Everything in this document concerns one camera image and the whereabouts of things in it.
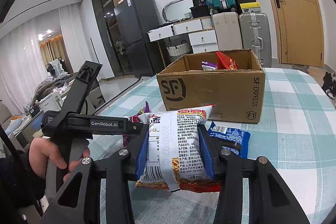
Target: sf express box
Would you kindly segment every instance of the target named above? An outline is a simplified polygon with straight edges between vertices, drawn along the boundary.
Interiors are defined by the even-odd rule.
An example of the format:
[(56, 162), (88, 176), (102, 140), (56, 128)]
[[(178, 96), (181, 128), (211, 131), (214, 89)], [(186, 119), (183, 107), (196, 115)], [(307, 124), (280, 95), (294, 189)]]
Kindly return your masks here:
[(263, 109), (265, 72), (251, 49), (223, 51), (239, 70), (202, 70), (217, 64), (216, 52), (184, 55), (157, 74), (167, 111), (214, 105), (210, 119), (258, 123)]

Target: dark gray refrigerator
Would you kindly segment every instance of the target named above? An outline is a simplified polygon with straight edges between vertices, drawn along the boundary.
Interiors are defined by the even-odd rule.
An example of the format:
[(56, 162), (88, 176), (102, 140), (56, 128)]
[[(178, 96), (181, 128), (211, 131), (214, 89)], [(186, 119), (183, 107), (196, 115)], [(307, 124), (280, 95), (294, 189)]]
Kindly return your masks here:
[(124, 0), (114, 12), (135, 76), (161, 72), (164, 65), (159, 46), (150, 42), (147, 34), (159, 27), (153, 0)]

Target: drawer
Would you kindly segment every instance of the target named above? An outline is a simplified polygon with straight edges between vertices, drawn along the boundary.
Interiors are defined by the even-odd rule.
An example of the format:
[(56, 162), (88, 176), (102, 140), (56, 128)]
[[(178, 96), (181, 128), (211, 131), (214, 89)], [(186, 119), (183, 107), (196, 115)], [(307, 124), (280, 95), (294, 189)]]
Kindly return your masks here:
[(203, 27), (200, 19), (192, 19), (186, 22), (174, 24), (173, 29), (175, 34), (182, 34), (187, 32), (203, 30)]
[(151, 30), (148, 32), (148, 36), (150, 41), (156, 41), (162, 38), (166, 38), (166, 37), (172, 37), (173, 34), (173, 30), (172, 30), (172, 25), (168, 25), (168, 26), (164, 26), (155, 30)]
[(201, 31), (201, 32), (193, 32), (189, 34), (190, 44), (200, 45), (200, 44), (208, 44), (208, 43), (216, 43), (216, 32), (215, 30), (209, 31)]
[(193, 52), (212, 52), (218, 51), (218, 44), (217, 43), (209, 43), (209, 44), (200, 44), (200, 45), (193, 45)]

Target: door handle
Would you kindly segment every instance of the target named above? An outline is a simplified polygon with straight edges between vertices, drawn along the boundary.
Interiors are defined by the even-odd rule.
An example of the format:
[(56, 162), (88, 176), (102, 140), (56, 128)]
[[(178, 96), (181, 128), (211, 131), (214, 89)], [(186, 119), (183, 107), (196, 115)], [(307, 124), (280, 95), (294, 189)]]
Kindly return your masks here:
[(280, 9), (281, 6), (280, 6), (280, 2), (279, 2), (279, 0), (275, 0), (275, 2), (277, 3), (277, 7)]

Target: wooden door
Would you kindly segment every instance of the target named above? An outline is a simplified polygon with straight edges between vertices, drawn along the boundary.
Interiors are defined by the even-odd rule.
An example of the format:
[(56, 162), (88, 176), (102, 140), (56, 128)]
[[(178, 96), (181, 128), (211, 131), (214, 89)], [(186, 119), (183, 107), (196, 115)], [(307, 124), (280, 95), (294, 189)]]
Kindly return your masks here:
[(271, 0), (281, 63), (323, 66), (318, 0)]

